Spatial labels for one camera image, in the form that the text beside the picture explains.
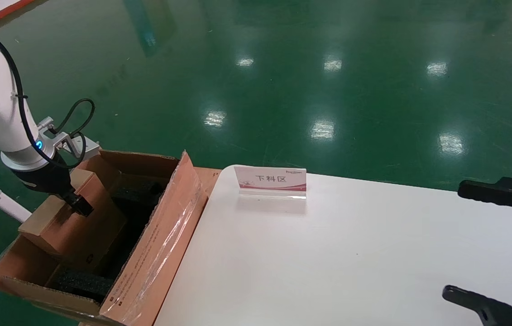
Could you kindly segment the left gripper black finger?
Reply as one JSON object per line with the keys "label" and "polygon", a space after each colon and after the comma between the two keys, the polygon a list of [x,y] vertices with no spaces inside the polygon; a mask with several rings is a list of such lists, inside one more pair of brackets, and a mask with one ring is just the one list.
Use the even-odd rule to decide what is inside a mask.
{"label": "left gripper black finger", "polygon": [[81,216],[88,217],[94,211],[94,208],[82,195],[66,192],[61,195],[61,198],[70,206],[73,212]]}

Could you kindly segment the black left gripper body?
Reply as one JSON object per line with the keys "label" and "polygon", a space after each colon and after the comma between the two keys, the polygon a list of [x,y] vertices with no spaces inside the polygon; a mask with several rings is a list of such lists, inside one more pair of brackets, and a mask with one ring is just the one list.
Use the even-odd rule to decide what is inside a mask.
{"label": "black left gripper body", "polygon": [[51,163],[34,171],[18,171],[12,169],[12,173],[20,179],[27,188],[37,192],[48,193],[64,197],[74,193],[71,177],[68,169],[57,167]]}

